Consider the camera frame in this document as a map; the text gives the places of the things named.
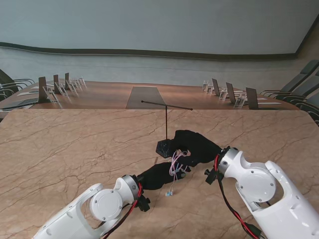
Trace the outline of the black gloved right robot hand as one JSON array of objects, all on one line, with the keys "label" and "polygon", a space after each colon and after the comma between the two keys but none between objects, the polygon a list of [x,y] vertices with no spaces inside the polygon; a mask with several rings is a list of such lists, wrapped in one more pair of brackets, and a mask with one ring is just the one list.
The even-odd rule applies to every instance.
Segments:
[{"label": "black gloved right robot hand", "polygon": [[189,152],[189,156],[181,156],[177,162],[190,167],[195,167],[199,163],[209,163],[222,151],[221,147],[211,140],[190,130],[176,130],[170,149]]}]

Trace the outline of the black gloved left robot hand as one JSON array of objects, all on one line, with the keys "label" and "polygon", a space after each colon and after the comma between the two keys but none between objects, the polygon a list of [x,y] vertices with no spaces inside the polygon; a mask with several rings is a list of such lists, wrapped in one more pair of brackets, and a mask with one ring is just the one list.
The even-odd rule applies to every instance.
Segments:
[{"label": "black gloved left robot hand", "polygon": [[164,184],[169,184],[184,178],[186,174],[191,171],[189,166],[183,165],[181,168],[179,166],[176,174],[171,176],[169,173],[170,167],[170,162],[155,164],[150,169],[138,175],[137,180],[141,183],[144,190],[157,190]]}]

